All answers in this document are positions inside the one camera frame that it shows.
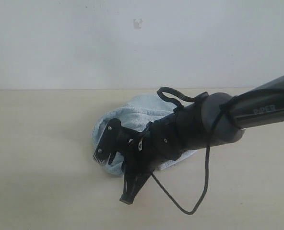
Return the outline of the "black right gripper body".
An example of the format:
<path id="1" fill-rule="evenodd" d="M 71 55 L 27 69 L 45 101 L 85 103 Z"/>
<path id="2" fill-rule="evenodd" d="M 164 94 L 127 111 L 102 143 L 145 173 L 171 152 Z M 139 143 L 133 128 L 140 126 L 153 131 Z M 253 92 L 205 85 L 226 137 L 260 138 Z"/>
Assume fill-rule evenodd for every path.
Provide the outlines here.
<path id="1" fill-rule="evenodd" d="M 120 121 L 118 152 L 124 174 L 150 174 L 169 161 L 180 159 L 180 120 L 164 117 L 149 122 L 142 131 L 124 127 Z"/>

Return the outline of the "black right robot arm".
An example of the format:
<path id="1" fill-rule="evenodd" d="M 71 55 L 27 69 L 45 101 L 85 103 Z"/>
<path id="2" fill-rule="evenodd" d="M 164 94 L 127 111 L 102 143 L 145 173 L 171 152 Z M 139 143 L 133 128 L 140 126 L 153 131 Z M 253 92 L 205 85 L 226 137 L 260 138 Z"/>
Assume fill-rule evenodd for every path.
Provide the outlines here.
<path id="1" fill-rule="evenodd" d="M 189 150 L 230 144 L 246 128 L 284 121 L 284 76 L 238 96 L 202 93 L 197 101 L 148 123 L 123 152 L 121 202 L 132 204 L 160 164 Z"/>

